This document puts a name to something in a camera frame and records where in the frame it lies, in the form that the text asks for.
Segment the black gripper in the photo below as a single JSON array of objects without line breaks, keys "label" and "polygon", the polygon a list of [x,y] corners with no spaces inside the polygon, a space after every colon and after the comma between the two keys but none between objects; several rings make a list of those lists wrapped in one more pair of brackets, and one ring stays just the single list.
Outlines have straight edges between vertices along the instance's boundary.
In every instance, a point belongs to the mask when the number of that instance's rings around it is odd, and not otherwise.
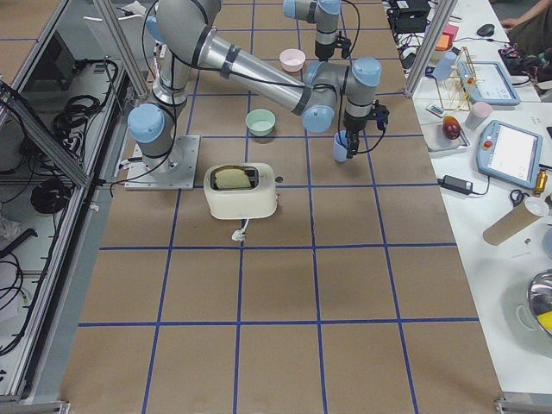
[{"label": "black gripper", "polygon": [[359,133],[366,127],[369,115],[353,116],[346,112],[343,116],[343,126],[346,130],[339,132],[339,142],[347,148],[347,158],[354,158],[359,149]]},{"label": "black gripper", "polygon": [[333,41],[331,43],[321,43],[320,41],[315,41],[315,55],[319,60],[329,60],[334,56],[336,49],[336,43]]}]

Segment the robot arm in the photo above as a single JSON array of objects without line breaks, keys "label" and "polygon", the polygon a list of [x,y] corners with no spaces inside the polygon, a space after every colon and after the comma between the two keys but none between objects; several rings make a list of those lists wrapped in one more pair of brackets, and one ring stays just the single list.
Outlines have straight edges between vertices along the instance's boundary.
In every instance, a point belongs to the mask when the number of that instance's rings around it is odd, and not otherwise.
[{"label": "robot arm", "polygon": [[214,21],[219,1],[161,1],[155,16],[154,37],[167,46],[170,73],[187,75],[191,69],[216,72],[244,88],[280,104],[300,116],[310,133],[330,129],[335,115],[343,116],[344,132],[337,143],[351,159],[360,153],[360,133],[375,121],[385,132],[389,111],[375,92],[380,84],[381,64],[373,57],[351,65],[329,62],[336,49],[350,55],[350,41],[338,32],[342,4],[339,1],[286,1],[289,18],[315,25],[315,55],[303,81],[277,70],[237,45],[219,37]]},{"label": "robot arm", "polygon": [[[221,1],[160,1],[156,22],[161,40],[180,60],[198,65],[222,6]],[[314,24],[317,43],[332,46],[336,42],[339,1],[284,1],[283,13]]]}]

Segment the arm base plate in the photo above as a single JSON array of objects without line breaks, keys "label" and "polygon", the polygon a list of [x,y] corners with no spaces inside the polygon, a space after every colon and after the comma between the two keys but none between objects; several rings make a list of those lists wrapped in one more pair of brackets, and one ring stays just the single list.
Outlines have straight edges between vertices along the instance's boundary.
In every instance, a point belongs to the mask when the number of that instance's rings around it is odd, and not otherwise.
[{"label": "arm base plate", "polygon": [[172,152],[161,166],[143,158],[138,144],[133,156],[140,160],[129,165],[128,180],[124,186],[131,191],[192,190],[200,146],[200,135],[178,135]]}]

